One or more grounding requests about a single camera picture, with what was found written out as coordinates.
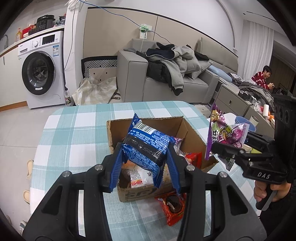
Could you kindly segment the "person's right hand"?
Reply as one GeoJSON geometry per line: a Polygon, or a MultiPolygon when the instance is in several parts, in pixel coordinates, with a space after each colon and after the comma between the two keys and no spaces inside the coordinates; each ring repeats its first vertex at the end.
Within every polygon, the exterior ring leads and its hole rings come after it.
{"type": "MultiPolygon", "coordinates": [[[[273,198],[273,202],[284,198],[290,191],[290,187],[291,184],[287,182],[283,182],[281,185],[271,184],[270,189],[273,191],[277,191],[277,194],[273,198]]],[[[267,184],[265,182],[255,181],[253,194],[256,201],[260,202],[267,196],[266,188],[267,184]]]]}

